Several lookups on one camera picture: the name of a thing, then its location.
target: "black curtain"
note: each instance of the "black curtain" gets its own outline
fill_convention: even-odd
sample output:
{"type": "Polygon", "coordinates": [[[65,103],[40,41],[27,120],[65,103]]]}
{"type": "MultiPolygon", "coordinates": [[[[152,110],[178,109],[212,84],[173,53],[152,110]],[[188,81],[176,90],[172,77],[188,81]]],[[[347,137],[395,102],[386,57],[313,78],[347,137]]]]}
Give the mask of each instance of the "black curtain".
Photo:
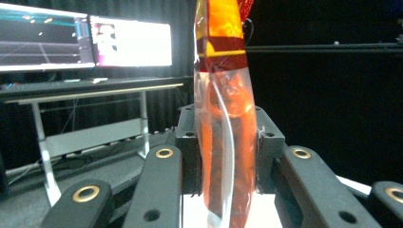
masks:
{"type": "MultiPolygon", "coordinates": [[[[396,43],[402,0],[255,0],[250,46],[396,43]]],[[[342,177],[403,182],[403,58],[249,53],[256,104],[342,177]]]]}
{"type": "MultiPolygon", "coordinates": [[[[69,70],[50,73],[0,75],[0,83],[30,83],[87,77],[128,78],[138,76],[181,77],[193,75],[193,22],[196,1],[190,0],[8,0],[0,1],[37,8],[82,12],[112,18],[165,23],[171,27],[172,66],[69,70]]],[[[192,84],[178,89],[147,92],[149,132],[165,131],[176,124],[177,109],[192,103],[192,84]]],[[[82,99],[41,104],[47,135],[110,124],[139,116],[138,95],[82,99]]],[[[40,158],[30,106],[0,104],[2,151],[6,168],[40,158]]]]}

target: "plastic wrap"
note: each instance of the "plastic wrap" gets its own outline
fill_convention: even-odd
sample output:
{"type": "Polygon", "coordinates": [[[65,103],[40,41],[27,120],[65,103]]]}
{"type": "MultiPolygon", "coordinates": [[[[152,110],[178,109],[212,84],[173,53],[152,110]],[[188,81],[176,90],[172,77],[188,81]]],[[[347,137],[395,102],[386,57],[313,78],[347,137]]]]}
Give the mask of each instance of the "plastic wrap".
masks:
{"type": "Polygon", "coordinates": [[[238,6],[240,8],[240,20],[244,22],[251,11],[254,0],[238,0],[238,6]]]}
{"type": "Polygon", "coordinates": [[[199,0],[195,120],[208,227],[240,228],[255,190],[256,111],[237,0],[199,0]]]}

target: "black backdrop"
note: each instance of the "black backdrop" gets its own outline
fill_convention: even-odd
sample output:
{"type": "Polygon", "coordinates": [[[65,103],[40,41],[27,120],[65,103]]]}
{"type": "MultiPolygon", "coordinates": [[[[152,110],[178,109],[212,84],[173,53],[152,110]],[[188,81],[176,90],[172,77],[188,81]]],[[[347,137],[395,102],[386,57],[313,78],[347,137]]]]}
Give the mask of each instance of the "black backdrop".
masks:
{"type": "MultiPolygon", "coordinates": [[[[255,0],[250,18],[250,46],[396,43],[403,1],[255,0]]],[[[256,104],[288,144],[314,149],[342,177],[403,182],[402,55],[249,53],[248,62],[256,104]]]]}
{"type": "MultiPolygon", "coordinates": [[[[133,73],[193,73],[192,25],[195,0],[8,2],[168,22],[173,29],[173,67],[142,69],[141,72],[113,69],[96,73],[116,76],[133,73]]],[[[249,45],[318,45],[332,44],[334,41],[340,44],[396,42],[395,38],[402,32],[401,26],[397,24],[402,12],[401,0],[255,0],[250,14],[255,24],[255,33],[249,45]]],[[[384,180],[403,182],[401,56],[364,53],[250,53],[248,62],[256,104],[273,118],[286,136],[288,144],[304,145],[316,150],[338,175],[346,178],[368,184],[384,180]]],[[[88,74],[86,71],[74,73],[88,74]]],[[[59,77],[69,76],[68,72],[61,74],[59,77]]],[[[168,114],[162,116],[175,113],[171,107],[176,107],[177,94],[169,93],[167,96],[165,92],[153,93],[149,98],[164,101],[150,102],[150,114],[155,113],[154,106],[166,110],[168,114]]],[[[28,127],[32,126],[29,109],[13,106],[7,111],[3,110],[2,107],[2,134],[7,127],[19,127],[24,131],[24,134],[18,134],[8,130],[8,135],[1,137],[2,148],[5,147],[4,142],[14,142],[12,150],[7,151],[12,151],[9,153],[13,154],[15,163],[6,161],[7,166],[32,162],[33,158],[28,151],[29,147],[35,145],[31,137],[33,130],[28,127]],[[21,141],[21,138],[25,138],[25,143],[29,142],[24,147],[15,140],[21,141]]],[[[119,119],[116,116],[101,115],[102,109],[92,112],[96,113],[91,117],[95,123],[99,120],[119,119]]],[[[122,114],[111,110],[107,113],[122,114]]],[[[68,114],[65,111],[58,118],[48,118],[48,130],[53,129],[57,133],[65,124],[68,114]]],[[[86,117],[85,113],[77,115],[78,122],[86,117]]],[[[150,121],[150,125],[170,125],[169,120],[172,118],[154,117],[154,120],[150,121]]]]}

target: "computer monitor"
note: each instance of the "computer monitor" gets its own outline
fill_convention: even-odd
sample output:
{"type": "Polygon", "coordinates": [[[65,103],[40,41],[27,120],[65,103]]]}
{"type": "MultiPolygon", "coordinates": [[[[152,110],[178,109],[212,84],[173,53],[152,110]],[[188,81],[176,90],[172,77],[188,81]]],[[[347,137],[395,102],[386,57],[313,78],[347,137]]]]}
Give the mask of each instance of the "computer monitor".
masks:
{"type": "Polygon", "coordinates": [[[167,24],[89,16],[96,65],[163,67],[172,65],[167,24]]]}
{"type": "Polygon", "coordinates": [[[87,15],[0,4],[0,72],[95,67],[87,15]]]}

